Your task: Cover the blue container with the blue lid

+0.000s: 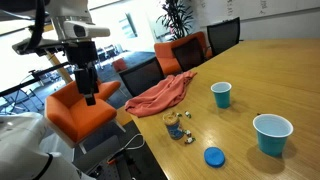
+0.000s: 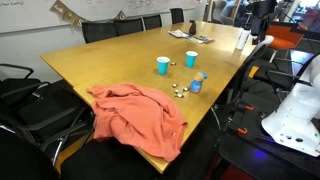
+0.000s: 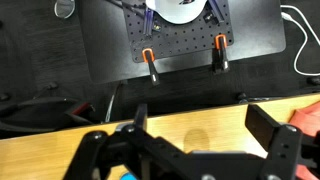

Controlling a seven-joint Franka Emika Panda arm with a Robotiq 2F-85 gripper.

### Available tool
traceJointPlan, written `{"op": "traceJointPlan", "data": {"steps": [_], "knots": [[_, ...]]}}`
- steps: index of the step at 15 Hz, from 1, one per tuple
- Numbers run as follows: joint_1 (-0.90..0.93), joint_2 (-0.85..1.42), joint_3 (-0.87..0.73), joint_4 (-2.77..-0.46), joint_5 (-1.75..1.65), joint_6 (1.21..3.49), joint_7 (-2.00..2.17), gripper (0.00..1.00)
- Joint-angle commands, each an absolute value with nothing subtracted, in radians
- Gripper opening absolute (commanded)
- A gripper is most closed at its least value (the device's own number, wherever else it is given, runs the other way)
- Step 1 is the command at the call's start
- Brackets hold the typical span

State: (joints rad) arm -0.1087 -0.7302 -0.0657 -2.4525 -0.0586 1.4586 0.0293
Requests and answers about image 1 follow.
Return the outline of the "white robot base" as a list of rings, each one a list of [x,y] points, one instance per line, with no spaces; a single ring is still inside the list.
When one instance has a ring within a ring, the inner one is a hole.
[[[39,145],[47,130],[35,112],[0,116],[1,180],[96,180],[59,152],[43,152]]]

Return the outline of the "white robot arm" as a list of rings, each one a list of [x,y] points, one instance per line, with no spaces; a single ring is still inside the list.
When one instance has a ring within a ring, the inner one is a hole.
[[[93,38],[108,37],[110,29],[92,22],[88,0],[0,0],[0,10],[34,20],[31,36],[13,46],[17,54],[63,51],[76,66],[78,92],[88,106],[96,104],[98,56]]]

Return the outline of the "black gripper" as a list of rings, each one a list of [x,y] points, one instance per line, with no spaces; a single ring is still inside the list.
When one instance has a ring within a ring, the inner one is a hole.
[[[96,46],[93,41],[69,43],[65,47],[68,62],[76,66],[74,70],[78,90],[85,94],[88,106],[96,104],[97,74],[94,62],[97,60]]]

